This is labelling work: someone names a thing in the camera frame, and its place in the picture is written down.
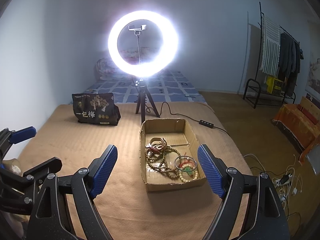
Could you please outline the gloved left hand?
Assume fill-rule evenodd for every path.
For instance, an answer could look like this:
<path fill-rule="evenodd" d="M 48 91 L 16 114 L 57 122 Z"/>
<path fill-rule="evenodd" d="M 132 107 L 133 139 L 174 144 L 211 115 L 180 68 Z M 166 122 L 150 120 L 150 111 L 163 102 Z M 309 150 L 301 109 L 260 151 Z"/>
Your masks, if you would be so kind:
<path fill-rule="evenodd" d="M 22 175 L 21 165 L 20 162 L 17 159 L 10 159 L 10 160 L 3 160 L 2 164 L 4 165 L 4 168 L 13 174 L 16 174 L 18 176 Z"/>

